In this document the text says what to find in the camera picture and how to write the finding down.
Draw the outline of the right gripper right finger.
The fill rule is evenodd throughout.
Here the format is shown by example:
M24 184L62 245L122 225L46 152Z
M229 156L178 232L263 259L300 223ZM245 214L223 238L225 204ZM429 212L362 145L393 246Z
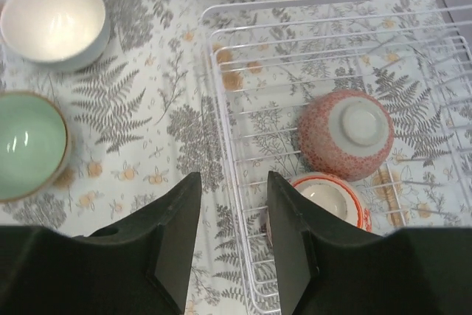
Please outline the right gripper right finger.
M471 230L359 229L268 174L268 211L283 314L469 314Z

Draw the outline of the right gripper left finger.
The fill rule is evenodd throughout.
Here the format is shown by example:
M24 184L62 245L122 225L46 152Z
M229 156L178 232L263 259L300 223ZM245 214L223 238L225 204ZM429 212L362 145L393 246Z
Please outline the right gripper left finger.
M84 237L1 228L3 314L182 314L201 208L201 175Z

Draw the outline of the orange floral bowl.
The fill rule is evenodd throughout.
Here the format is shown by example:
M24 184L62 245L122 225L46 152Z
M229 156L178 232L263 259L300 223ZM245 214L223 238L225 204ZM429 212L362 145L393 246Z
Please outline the orange floral bowl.
M337 176L312 172L294 176L289 183L306 199L336 217L367 232L372 231L370 211L361 194Z

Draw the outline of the black white leaf bowl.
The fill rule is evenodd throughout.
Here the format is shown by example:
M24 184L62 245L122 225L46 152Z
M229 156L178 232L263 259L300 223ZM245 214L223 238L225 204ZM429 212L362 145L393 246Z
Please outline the black white leaf bowl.
M298 121L299 149L310 167L345 181L372 175L394 142L390 114L374 97L342 89L315 97Z

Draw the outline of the celadon green bowl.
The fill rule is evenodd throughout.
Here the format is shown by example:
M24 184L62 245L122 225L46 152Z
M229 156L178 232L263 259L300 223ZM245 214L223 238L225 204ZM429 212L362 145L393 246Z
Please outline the celadon green bowl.
M72 135L58 107L30 91L1 94L1 202L47 188L69 163Z

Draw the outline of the white wire dish rack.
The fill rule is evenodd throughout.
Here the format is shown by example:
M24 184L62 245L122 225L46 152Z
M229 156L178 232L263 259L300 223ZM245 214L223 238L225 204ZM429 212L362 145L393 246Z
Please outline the white wire dish rack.
M471 225L471 0L238 2L202 20L231 55L209 59L250 313L280 312L266 177L308 171L296 130L316 96L358 89L393 119L392 151L355 183L375 233Z

